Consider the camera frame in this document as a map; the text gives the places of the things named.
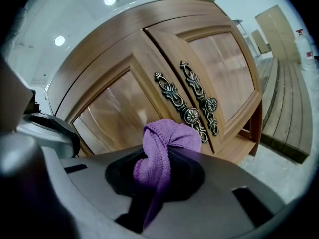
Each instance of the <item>purple towel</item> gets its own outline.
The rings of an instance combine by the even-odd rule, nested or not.
[[[135,164],[133,178],[142,187],[155,189],[155,195],[144,219],[143,229],[160,210],[162,198],[170,184],[168,146],[200,152],[201,139],[193,128],[170,119],[162,119],[144,127],[143,149],[147,158]]]

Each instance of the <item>cabinet door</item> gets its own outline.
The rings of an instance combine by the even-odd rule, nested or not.
[[[202,112],[214,153],[219,152],[243,128],[261,101],[256,65],[232,21],[222,12],[172,19],[147,28],[179,76],[180,82]],[[180,66],[189,63],[207,97],[217,99],[214,116],[218,136],[208,128],[205,114]]]
[[[187,105],[193,106],[160,52],[143,31],[138,31],[86,68],[65,96],[57,116],[73,123],[93,154],[139,145],[147,123],[160,119],[184,122],[163,96],[155,72],[163,73]],[[202,145],[202,153],[212,155],[209,143]]]

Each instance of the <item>wooden platform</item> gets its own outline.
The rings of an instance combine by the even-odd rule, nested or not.
[[[309,156],[312,113],[300,66],[289,60],[257,61],[263,88],[261,142],[297,163]]]

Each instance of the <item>recessed light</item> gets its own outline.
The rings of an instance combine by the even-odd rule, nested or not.
[[[58,36],[55,38],[54,43],[56,46],[61,46],[65,42],[65,39],[63,36]]]
[[[106,5],[112,5],[112,4],[115,3],[115,1],[116,1],[116,0],[104,0],[104,3],[105,3]]]

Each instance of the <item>white floor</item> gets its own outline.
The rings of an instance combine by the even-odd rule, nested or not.
[[[305,191],[319,162],[319,70],[302,71],[302,74],[313,115],[313,143],[310,156],[300,165],[260,145],[256,157],[248,156],[240,165],[277,192],[286,203]]]

